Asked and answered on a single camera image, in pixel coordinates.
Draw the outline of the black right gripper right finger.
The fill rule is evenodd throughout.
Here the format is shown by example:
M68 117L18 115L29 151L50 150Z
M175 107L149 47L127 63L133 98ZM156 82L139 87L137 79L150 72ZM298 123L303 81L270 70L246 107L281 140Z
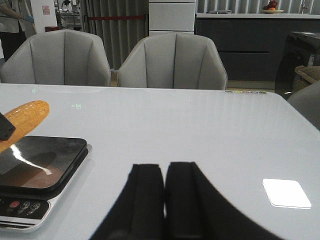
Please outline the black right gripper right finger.
M170 163L166 179L170 240L277 240L233 206L195 162Z

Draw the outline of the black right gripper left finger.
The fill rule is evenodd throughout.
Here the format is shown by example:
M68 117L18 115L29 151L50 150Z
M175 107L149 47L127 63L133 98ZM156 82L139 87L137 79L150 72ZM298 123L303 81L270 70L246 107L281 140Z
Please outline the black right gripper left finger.
M164 182L157 164L134 164L120 195L92 240L161 240Z

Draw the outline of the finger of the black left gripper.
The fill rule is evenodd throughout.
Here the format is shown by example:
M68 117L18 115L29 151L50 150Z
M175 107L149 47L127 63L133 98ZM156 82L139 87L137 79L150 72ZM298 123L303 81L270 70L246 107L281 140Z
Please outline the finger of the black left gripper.
M3 141L8 140L15 130L16 127L0 113L0 139Z

